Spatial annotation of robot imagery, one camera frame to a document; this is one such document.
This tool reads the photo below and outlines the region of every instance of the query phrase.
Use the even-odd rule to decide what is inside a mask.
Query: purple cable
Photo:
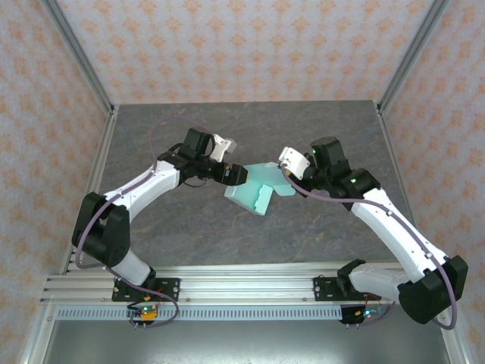
[[[386,214],[388,212],[390,212],[390,216],[392,218],[394,218],[394,220],[399,222],[399,224],[406,230],[406,232],[408,232],[408,234],[411,235],[411,237],[415,240],[415,242],[419,245],[419,247],[424,251],[424,253],[426,253],[426,254],[430,253],[430,250],[421,241],[421,239],[414,233],[414,231],[404,222],[404,220],[402,220],[398,215],[393,214],[392,211],[390,209],[388,209],[386,206],[384,206],[384,205],[382,205],[378,202],[375,202],[375,201],[369,201],[367,199],[334,199],[332,197],[323,196],[319,193],[308,192],[307,190],[302,189],[299,185],[297,185],[295,182],[293,182],[291,180],[291,178],[289,178],[289,176],[285,173],[285,170],[286,170],[285,164],[282,164],[280,167],[281,167],[281,172],[283,173],[283,176],[285,177],[286,181],[288,181],[288,183],[291,185],[291,187],[293,187],[295,190],[297,190],[298,192],[300,192],[300,193],[302,193],[306,196],[313,197],[314,199],[319,199],[319,200],[325,201],[325,202],[364,203],[364,204],[367,204],[367,205],[377,207],[377,208],[383,210]],[[441,322],[439,322],[438,320],[436,320],[435,318],[433,319],[433,322],[435,324],[437,324],[438,326],[440,326],[442,329],[452,330],[456,326],[456,319],[457,319],[457,315],[458,315],[458,309],[457,309],[457,306],[456,306],[456,298],[455,298],[455,294],[453,292],[453,287],[452,287],[451,282],[449,281],[448,275],[446,274],[445,270],[443,269],[443,267],[441,266],[441,264],[438,262],[438,260],[435,258],[435,256],[433,254],[430,254],[430,259],[431,259],[431,262],[433,262],[433,264],[438,269],[438,272],[443,277],[443,280],[444,280],[445,286],[446,286],[446,290],[448,291],[449,300],[450,300],[451,306],[452,306],[452,319],[451,319],[449,325],[444,325]]]
[[[94,224],[99,220],[100,216],[102,215],[102,213],[108,208],[108,206],[110,206],[110,204],[112,204],[114,201],[116,201],[117,199],[119,199],[120,197],[122,197],[123,195],[129,193],[130,191],[136,189],[137,187],[140,187],[142,186],[147,180],[149,180],[153,174],[155,173],[155,170],[157,168],[157,155],[155,154],[155,149],[153,148],[153,135],[155,134],[155,129],[161,125],[164,125],[166,124],[168,121],[175,121],[175,120],[184,120],[184,121],[190,121],[191,123],[199,126],[199,127],[202,127],[202,125],[200,125],[198,123],[198,121],[192,119],[192,118],[188,118],[188,117],[185,117],[185,116],[180,116],[180,115],[173,115],[173,116],[169,116],[169,117],[166,117],[166,118],[163,118],[161,119],[157,124],[155,124],[152,129],[150,130],[150,138],[149,138],[149,144],[150,144],[150,151],[152,153],[152,170],[142,179],[142,180],[139,180],[138,182],[136,182],[135,184],[132,184],[131,186],[129,186],[128,188],[126,188],[125,190],[121,191],[119,194],[111,197],[108,201],[106,201],[103,206],[101,206],[101,208],[93,215],[93,217],[91,218],[91,220],[89,220],[89,223],[88,225],[86,226],[86,228],[84,229],[83,233],[81,234],[81,238],[79,240],[79,243],[77,244],[77,251],[76,251],[76,267],[78,267],[79,269],[89,269],[89,268],[97,268],[99,266],[103,266],[103,264],[100,264],[100,263],[97,263],[97,264],[91,264],[91,265],[83,265],[83,263],[81,262],[81,252],[83,251],[83,247],[84,247],[84,243],[86,242],[86,238],[89,234],[89,232],[91,231],[92,227],[94,226]],[[130,281],[122,278],[118,273],[116,273],[115,271],[113,271],[112,269],[106,267],[107,270],[112,273],[115,277],[117,277],[118,279],[120,279],[121,281],[123,281],[125,284],[129,285],[130,287],[140,291],[140,292],[144,292],[144,293],[149,293],[151,295],[156,295],[156,296],[159,296],[161,298],[165,298],[166,300],[169,300],[170,302],[172,302],[175,306],[175,313],[172,317],[170,317],[168,320],[165,320],[165,321],[161,321],[161,322],[156,322],[156,323],[153,323],[149,326],[145,326],[146,328],[153,328],[153,327],[157,327],[157,326],[162,326],[162,325],[166,325],[168,324],[169,322],[172,322],[178,315],[179,315],[179,312],[180,312],[180,308],[179,308],[179,305],[177,304],[177,302],[167,296],[166,294],[163,294],[163,293],[160,293],[160,292],[156,292],[154,290],[147,290],[143,287],[140,287],[140,286],[137,286],[133,283],[131,283]],[[133,321],[133,316],[135,315],[135,313],[137,313],[138,311],[135,311],[131,317],[130,317],[130,323],[136,327],[136,324],[135,322]]]

